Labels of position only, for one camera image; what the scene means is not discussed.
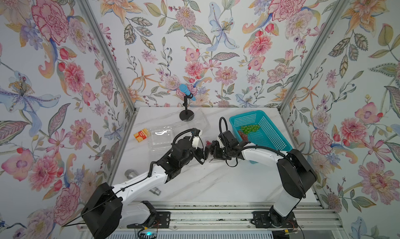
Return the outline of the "teal plastic mesh basket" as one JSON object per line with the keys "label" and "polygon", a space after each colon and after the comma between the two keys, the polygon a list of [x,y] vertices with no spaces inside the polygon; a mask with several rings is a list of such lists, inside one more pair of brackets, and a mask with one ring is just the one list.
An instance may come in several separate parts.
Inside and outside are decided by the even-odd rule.
{"label": "teal plastic mesh basket", "polygon": [[280,151],[293,149],[289,141],[264,111],[256,110],[235,115],[229,118],[229,122],[232,125],[232,134],[239,142],[243,141],[238,134],[242,126],[258,124],[260,129],[257,132],[248,134],[249,142]]}

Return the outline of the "red grape bunch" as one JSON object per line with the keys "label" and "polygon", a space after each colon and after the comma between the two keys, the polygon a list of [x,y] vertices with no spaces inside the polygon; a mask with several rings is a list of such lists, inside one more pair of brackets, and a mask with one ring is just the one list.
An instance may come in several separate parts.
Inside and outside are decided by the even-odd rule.
{"label": "red grape bunch", "polygon": [[249,142],[249,141],[250,141],[248,135],[245,134],[242,130],[239,130],[239,131],[238,131],[238,134],[239,134],[240,138],[241,138],[243,141],[246,141],[246,142]]}

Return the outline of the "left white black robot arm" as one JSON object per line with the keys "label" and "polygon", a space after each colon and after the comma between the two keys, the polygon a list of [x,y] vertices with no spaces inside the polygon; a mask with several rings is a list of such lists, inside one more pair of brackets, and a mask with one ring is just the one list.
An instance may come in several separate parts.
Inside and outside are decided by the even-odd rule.
{"label": "left white black robot arm", "polygon": [[150,169],[126,182],[110,186],[98,186],[81,212],[83,221],[95,239],[105,239],[117,228],[140,224],[152,226],[157,211],[148,202],[141,201],[129,207],[137,197],[177,177],[192,159],[200,164],[206,160],[200,129],[191,128],[179,133],[172,141],[171,148]]}

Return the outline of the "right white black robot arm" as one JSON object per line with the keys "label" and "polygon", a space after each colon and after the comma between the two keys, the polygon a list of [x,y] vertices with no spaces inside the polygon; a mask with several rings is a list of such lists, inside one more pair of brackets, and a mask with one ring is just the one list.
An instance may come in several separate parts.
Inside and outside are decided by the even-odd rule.
{"label": "right white black robot arm", "polygon": [[316,172],[299,150],[279,151],[249,141],[239,142],[226,131],[206,146],[206,155],[224,161],[254,161],[277,169],[283,190],[269,211],[253,212],[251,224],[257,228],[298,227],[293,210],[317,181]]}

